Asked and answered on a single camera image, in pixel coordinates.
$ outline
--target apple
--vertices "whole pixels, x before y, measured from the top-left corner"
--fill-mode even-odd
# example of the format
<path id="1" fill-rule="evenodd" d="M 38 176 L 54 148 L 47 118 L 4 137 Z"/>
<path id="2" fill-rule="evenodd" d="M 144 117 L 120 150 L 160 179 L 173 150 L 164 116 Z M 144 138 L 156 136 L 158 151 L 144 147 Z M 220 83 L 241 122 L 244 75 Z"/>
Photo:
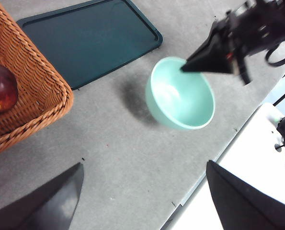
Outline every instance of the apple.
<path id="1" fill-rule="evenodd" d="M 10 110 L 17 101 L 16 77 L 7 68 L 0 65 L 0 114 Z"/>

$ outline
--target table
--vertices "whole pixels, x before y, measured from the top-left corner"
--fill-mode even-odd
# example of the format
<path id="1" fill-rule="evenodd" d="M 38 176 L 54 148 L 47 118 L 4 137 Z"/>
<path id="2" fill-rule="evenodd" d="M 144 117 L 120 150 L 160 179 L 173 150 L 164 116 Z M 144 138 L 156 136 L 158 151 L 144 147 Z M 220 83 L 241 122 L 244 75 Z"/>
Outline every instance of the table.
<path id="1" fill-rule="evenodd" d="M 276 130 L 284 115 L 271 104 L 262 105 L 244 125 L 218 163 L 261 192 L 285 204 L 285 148 L 275 150 L 282 136 Z M 221 230 L 207 179 L 171 221 L 166 230 Z"/>
<path id="2" fill-rule="evenodd" d="M 15 20 L 81 2 L 1 0 Z M 0 208 L 81 161 L 85 179 L 71 230 L 160 229 L 285 71 L 268 67 L 261 53 L 247 60 L 254 80 L 247 86 L 238 77 L 206 74 L 216 97 L 213 121 L 196 131 L 165 128 L 144 99 L 153 66 L 166 56 L 190 56 L 213 20 L 243 1 L 133 2 L 163 45 L 75 91 L 68 115 L 0 154 Z M 285 56 L 285 45 L 275 55 Z"/>

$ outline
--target white surface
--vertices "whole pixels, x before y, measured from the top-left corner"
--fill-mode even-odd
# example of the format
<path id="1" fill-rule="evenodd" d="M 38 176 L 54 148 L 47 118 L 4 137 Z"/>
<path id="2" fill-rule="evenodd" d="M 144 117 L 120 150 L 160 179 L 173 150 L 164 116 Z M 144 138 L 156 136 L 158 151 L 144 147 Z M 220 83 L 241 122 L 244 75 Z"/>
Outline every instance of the white surface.
<path id="1" fill-rule="evenodd" d="M 268 96 L 264 99 L 262 104 L 264 103 L 275 103 L 278 99 L 280 99 L 285 94 L 285 77 L 280 79 L 277 85 L 271 90 Z M 285 115 L 285 99 L 281 101 L 276 108 L 281 111 Z"/>
<path id="2" fill-rule="evenodd" d="M 284 115 L 271 104 L 260 107 L 231 143 L 219 164 L 285 204 L 285 149 L 282 152 L 274 149 L 275 144 L 281 143 L 281 136 L 276 131 L 281 117 Z M 175 218 L 167 229 L 222 229 L 206 180 L 188 200 L 180 217 Z"/>

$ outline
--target bowl rim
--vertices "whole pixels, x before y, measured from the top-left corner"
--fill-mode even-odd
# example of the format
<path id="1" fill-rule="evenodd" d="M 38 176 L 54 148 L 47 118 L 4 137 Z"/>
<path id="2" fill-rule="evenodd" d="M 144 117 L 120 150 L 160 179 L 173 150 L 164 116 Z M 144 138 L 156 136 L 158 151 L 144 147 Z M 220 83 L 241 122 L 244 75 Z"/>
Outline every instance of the bowl rim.
<path id="1" fill-rule="evenodd" d="M 213 93 L 213 90 L 212 88 L 210 87 L 210 84 L 209 82 L 207 81 L 207 79 L 205 78 L 204 74 L 201 73 L 201 72 L 197 72 L 198 74 L 201 75 L 203 81 L 205 82 L 205 84 L 207 85 L 209 91 L 210 91 L 210 94 L 212 96 L 212 101 L 213 101 L 213 112 L 210 116 L 210 118 L 208 119 L 207 122 L 205 122 L 203 125 L 200 125 L 200 126 L 190 126 L 190 125 L 187 125 L 185 123 L 182 123 L 180 121 L 178 121 L 176 118 L 174 118 L 173 116 L 171 116 L 170 114 L 168 114 L 163 108 L 162 106 L 160 105 L 160 103 L 158 103 L 158 100 L 156 98 L 156 94 L 154 93 L 154 90 L 153 90 L 153 77 L 154 77 L 154 74 L 155 74 L 155 71 L 157 70 L 158 66 L 161 65 L 163 62 L 166 62 L 168 60 L 173 60 L 173 61 L 179 61 L 181 62 L 182 64 L 185 64 L 186 63 L 186 60 L 185 59 L 182 59 L 180 57 L 165 57 L 163 59 L 161 59 L 159 62 L 156 63 L 156 65 L 154 66 L 153 68 L 153 71 L 151 73 L 151 76 L 150 76 L 150 89 L 151 89 L 151 92 L 152 92 L 152 95 L 153 95 L 153 98 L 158 106 L 158 108 L 161 110 L 161 112 L 170 120 L 172 121 L 174 124 L 178 125 L 179 127 L 181 128 L 184 128 L 184 129 L 201 129 L 201 128 L 204 128 L 205 126 L 207 126 L 211 121 L 212 119 L 214 118 L 214 115 L 215 115 L 215 110 L 216 110 L 216 102 L 215 102 L 215 95 Z"/>

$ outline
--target robotic arm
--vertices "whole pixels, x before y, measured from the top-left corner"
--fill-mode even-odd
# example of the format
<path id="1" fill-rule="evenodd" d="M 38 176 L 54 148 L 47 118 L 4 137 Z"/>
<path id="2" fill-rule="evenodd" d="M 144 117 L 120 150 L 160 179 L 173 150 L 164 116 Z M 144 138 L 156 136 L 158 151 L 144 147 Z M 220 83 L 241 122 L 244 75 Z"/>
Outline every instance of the robotic arm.
<path id="1" fill-rule="evenodd" d="M 184 72 L 217 72 L 240 75 L 250 83 L 244 58 L 268 50 L 269 57 L 285 41 L 285 0 L 248 0 L 227 17 L 215 21 L 206 41 L 182 67 Z"/>

